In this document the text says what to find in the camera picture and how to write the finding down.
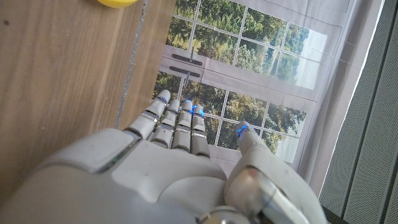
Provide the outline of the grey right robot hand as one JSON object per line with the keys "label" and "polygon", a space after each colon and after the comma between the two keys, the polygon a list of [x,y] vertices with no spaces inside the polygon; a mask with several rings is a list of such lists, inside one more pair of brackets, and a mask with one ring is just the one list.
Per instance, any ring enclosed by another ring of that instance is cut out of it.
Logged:
{"label": "grey right robot hand", "polygon": [[230,175],[211,160],[201,105],[161,91],[125,129],[44,160],[1,207],[2,223],[325,223],[313,190],[245,122]]}

